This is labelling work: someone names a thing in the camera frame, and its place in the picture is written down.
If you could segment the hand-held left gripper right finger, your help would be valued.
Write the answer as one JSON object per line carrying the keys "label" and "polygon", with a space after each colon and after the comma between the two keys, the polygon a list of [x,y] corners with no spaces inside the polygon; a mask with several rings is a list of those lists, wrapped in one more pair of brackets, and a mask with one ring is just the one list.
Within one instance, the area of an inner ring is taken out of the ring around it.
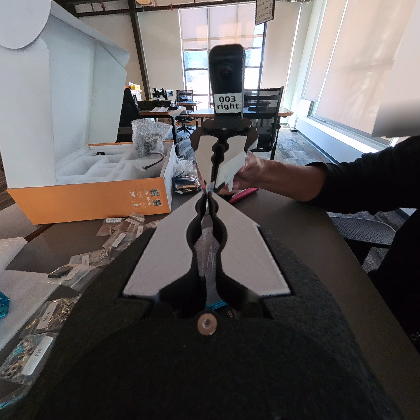
{"label": "hand-held left gripper right finger", "polygon": [[220,296],[282,296],[291,291],[260,227],[215,193],[208,194]]}

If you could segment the red screwdriver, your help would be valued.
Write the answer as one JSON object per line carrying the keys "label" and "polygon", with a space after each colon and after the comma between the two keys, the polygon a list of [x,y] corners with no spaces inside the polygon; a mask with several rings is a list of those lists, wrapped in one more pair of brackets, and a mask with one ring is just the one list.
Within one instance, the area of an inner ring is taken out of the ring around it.
{"label": "red screwdriver", "polygon": [[255,194],[258,190],[259,190],[259,188],[255,188],[255,187],[240,190],[239,192],[232,195],[232,198],[229,200],[229,203],[234,205],[234,204],[244,200],[245,198]]}

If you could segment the small clear zip bag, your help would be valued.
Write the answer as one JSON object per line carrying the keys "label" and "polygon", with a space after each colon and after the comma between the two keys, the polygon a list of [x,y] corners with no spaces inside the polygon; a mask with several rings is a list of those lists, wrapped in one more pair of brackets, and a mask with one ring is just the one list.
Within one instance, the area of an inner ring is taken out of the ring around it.
{"label": "small clear zip bag", "polygon": [[199,275],[206,283],[206,306],[212,307],[221,300],[216,288],[216,257],[219,243],[213,236],[213,220],[209,215],[206,202],[205,215],[202,219],[202,234],[195,244]]}

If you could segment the blue bracket with black servo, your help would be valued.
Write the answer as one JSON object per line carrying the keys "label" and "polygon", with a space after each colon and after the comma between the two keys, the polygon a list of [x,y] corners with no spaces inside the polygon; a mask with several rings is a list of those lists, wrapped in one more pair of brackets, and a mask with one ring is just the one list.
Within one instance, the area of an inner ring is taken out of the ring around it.
{"label": "blue bracket with black servo", "polygon": [[235,319],[235,311],[224,300],[219,300],[212,304],[206,304],[205,310],[207,312],[215,313],[218,317]]}

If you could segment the silver antistatic bag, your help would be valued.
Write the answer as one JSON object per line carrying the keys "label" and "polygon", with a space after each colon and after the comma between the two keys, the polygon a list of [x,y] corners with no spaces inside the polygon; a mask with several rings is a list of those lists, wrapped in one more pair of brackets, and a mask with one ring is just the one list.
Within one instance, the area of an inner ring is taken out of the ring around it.
{"label": "silver antistatic bag", "polygon": [[172,178],[174,191],[178,194],[197,193],[202,190],[197,176],[183,175],[174,176]]}

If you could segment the black mesh chair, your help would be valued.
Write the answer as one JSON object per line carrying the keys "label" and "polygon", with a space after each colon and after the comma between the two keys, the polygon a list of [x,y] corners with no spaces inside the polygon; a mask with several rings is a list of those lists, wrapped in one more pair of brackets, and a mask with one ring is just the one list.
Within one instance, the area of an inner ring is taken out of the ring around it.
{"label": "black mesh chair", "polygon": [[278,139],[279,110],[284,87],[244,90],[244,116],[257,128],[258,142],[253,152],[271,152],[275,157]]}

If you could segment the wooden edged table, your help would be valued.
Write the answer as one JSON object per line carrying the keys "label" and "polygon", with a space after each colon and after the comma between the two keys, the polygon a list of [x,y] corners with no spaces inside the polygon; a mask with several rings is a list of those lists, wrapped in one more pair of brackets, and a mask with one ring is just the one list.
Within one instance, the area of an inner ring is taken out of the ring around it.
{"label": "wooden edged table", "polygon": [[[244,108],[244,116],[248,116],[249,118],[255,119],[257,118],[256,114],[257,111],[261,111],[262,114],[268,114],[271,111],[275,111],[276,108],[268,108],[268,107],[257,107],[257,106],[251,106],[248,108]],[[139,111],[140,115],[143,118],[169,118],[171,120],[171,125],[172,125],[172,135],[173,135],[173,141],[174,141],[174,146],[175,148],[178,146],[179,144],[179,139],[178,139],[178,134],[176,131],[176,122],[175,122],[175,118],[179,115],[186,115],[187,117],[193,117],[193,118],[201,118],[202,120],[204,118],[211,118],[214,116],[214,109],[213,108],[209,108],[209,109],[200,109],[197,111],[186,111],[184,107],[180,107],[179,109],[176,110],[166,110],[166,111],[156,111],[156,110],[148,110],[148,111],[144,111],[144,110],[140,110]]]}

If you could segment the pile of small screw bags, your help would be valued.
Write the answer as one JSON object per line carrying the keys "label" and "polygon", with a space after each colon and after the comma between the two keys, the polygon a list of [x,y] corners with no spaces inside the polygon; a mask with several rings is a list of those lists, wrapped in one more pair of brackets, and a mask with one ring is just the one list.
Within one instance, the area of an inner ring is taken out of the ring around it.
{"label": "pile of small screw bags", "polygon": [[110,247],[73,255],[67,265],[50,273],[45,285],[66,286],[76,291],[77,295],[42,303],[20,333],[18,344],[1,365],[1,380],[22,386],[31,385],[41,370],[41,362],[45,361],[47,352],[81,297],[81,289],[98,273],[99,267],[107,266],[115,259],[112,251],[122,252],[147,229],[155,228],[160,221],[131,225],[134,230],[129,232],[115,230],[106,242]]}

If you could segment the hanging paper sign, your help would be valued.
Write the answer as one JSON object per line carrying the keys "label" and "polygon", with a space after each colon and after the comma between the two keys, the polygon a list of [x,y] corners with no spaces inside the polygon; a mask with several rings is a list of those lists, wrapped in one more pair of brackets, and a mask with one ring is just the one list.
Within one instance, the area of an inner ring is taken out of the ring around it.
{"label": "hanging paper sign", "polygon": [[275,0],[257,0],[255,3],[255,25],[260,25],[274,19]]}

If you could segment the orange white cardboard box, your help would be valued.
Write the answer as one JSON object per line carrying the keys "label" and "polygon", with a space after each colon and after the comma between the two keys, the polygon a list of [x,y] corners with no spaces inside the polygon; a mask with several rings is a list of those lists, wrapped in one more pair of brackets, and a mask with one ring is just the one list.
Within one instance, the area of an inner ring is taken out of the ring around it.
{"label": "orange white cardboard box", "polygon": [[21,210],[34,224],[169,213],[173,166],[159,178],[55,184],[63,158],[117,143],[129,52],[53,1],[0,6],[1,155]]}

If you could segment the white foam insert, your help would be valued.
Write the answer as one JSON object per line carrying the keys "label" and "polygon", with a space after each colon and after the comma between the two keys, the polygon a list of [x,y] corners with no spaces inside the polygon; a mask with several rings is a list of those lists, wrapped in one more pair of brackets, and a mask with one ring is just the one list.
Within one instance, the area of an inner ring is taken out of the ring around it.
{"label": "white foam insert", "polygon": [[56,163],[56,185],[126,181],[163,177],[172,173],[173,141],[164,142],[165,158],[148,155],[138,159],[132,143],[85,146]]}

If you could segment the grey chair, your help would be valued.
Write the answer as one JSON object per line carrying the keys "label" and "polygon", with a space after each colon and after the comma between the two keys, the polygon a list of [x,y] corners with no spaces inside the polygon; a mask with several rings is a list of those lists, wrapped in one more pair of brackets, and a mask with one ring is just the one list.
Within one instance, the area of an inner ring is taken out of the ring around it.
{"label": "grey chair", "polygon": [[377,269],[390,248],[396,231],[366,216],[328,213],[333,224],[366,271]]}

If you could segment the beige roller blind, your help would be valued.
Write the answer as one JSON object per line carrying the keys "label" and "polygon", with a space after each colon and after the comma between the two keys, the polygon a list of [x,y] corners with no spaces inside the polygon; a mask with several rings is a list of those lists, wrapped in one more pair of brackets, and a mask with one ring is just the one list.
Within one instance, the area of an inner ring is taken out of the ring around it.
{"label": "beige roller blind", "polygon": [[315,116],[372,134],[413,0],[328,0],[303,99]]}

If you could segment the white foam sheet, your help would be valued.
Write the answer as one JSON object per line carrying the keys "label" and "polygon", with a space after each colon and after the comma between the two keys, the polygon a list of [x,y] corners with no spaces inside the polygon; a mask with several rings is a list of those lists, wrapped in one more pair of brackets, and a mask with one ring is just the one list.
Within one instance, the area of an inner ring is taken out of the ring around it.
{"label": "white foam sheet", "polygon": [[38,237],[29,242],[1,274],[1,291],[10,298],[8,314],[1,318],[0,348],[19,337],[45,301],[73,297],[77,292],[66,286],[42,281],[44,276],[67,263],[70,255],[63,254],[45,239]]}

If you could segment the person's dark clothing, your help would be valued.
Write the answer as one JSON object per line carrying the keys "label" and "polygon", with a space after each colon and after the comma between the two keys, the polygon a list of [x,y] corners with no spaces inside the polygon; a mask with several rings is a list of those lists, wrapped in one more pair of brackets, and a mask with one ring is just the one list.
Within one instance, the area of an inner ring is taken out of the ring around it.
{"label": "person's dark clothing", "polygon": [[420,211],[397,231],[391,247],[370,280],[420,351]]}

